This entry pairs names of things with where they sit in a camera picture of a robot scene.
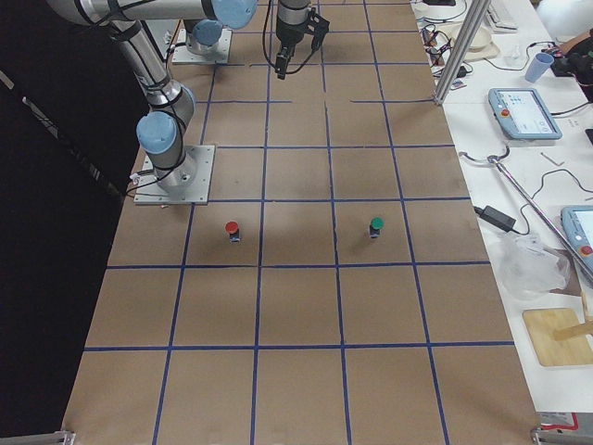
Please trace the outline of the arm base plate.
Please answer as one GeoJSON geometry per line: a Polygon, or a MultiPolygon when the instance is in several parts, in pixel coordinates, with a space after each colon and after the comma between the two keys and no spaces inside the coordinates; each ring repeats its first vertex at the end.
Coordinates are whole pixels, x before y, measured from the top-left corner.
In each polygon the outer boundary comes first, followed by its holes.
{"type": "Polygon", "coordinates": [[[192,42],[187,45],[185,29],[181,29],[172,53],[172,63],[178,65],[214,65],[227,64],[232,40],[232,31],[222,29],[221,37],[213,45],[192,42]]]}
{"type": "Polygon", "coordinates": [[[183,163],[162,181],[157,177],[150,158],[145,155],[143,169],[148,170],[138,180],[133,202],[136,205],[207,205],[216,147],[184,146],[183,163]]]}

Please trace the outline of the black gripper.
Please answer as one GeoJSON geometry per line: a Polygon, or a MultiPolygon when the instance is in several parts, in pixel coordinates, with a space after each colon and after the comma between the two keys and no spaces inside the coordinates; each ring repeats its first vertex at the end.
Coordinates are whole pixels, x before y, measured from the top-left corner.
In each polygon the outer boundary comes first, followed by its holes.
{"type": "Polygon", "coordinates": [[[276,13],[276,36],[281,47],[274,62],[274,72],[280,80],[288,73],[290,61],[295,53],[294,45],[305,35],[309,20],[309,0],[279,0],[276,13]]]}

